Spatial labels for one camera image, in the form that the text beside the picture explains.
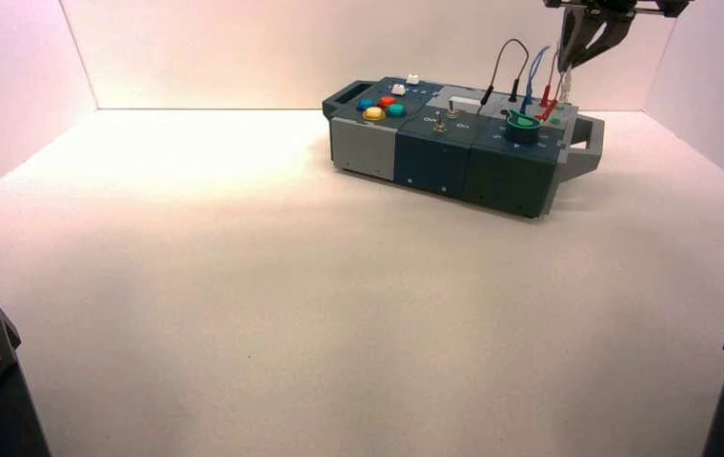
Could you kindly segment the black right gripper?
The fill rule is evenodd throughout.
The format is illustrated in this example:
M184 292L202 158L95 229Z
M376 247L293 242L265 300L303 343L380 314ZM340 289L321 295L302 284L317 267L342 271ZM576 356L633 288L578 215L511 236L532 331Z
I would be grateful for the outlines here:
M566 71L577 68L619 45L629 33L636 14L676 18L691 3L691 0L544 0L546 8L565 8L557 69ZM620 15L587 13L598 10Z

